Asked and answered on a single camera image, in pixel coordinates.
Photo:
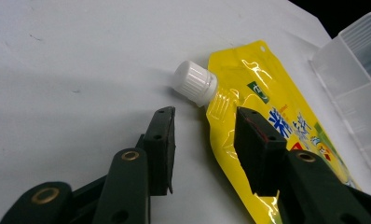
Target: screw hole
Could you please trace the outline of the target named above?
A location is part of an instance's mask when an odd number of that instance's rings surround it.
[[[316,158],[314,158],[313,156],[310,156],[310,154],[307,154],[307,153],[304,153],[304,152],[300,152],[300,153],[298,153],[296,155],[302,161],[307,161],[307,162],[314,162],[314,161],[316,161]]]
[[[342,214],[339,219],[346,224],[360,224],[360,221],[357,219],[357,217],[354,217],[350,214]]]
[[[139,157],[139,152],[136,151],[127,151],[126,153],[122,154],[121,159],[124,161],[133,161]]]
[[[60,194],[60,190],[57,188],[44,188],[39,190],[33,197],[32,203],[44,204],[54,200]]]
[[[112,222],[116,224],[124,223],[130,215],[125,210],[120,210],[112,215]]]

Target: plastic container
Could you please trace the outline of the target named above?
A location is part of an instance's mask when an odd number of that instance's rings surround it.
[[[371,168],[371,12],[319,49],[310,62]]]

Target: black background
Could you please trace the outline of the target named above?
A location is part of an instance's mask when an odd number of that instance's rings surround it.
[[[331,38],[336,37],[341,30],[371,12],[371,0],[346,2],[290,0],[290,2],[316,16]]]

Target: green logo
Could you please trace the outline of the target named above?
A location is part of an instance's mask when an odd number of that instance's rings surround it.
[[[252,82],[250,83],[249,85],[247,85],[250,89],[252,89],[255,94],[257,94],[262,101],[264,101],[264,103],[266,104],[268,101],[269,101],[269,97],[267,97],[262,91],[261,89],[259,88],[259,86],[257,85],[256,82]]]

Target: plastic packaging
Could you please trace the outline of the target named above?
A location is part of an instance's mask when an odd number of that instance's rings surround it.
[[[276,197],[253,195],[233,147],[238,106],[258,111],[287,140],[324,158],[342,183],[353,186],[348,169],[323,127],[264,41],[214,52],[208,70],[192,62],[175,72],[174,89],[199,106],[208,104],[214,156],[256,223],[281,223]]]
[[[319,49],[310,63],[371,168],[371,12]]]

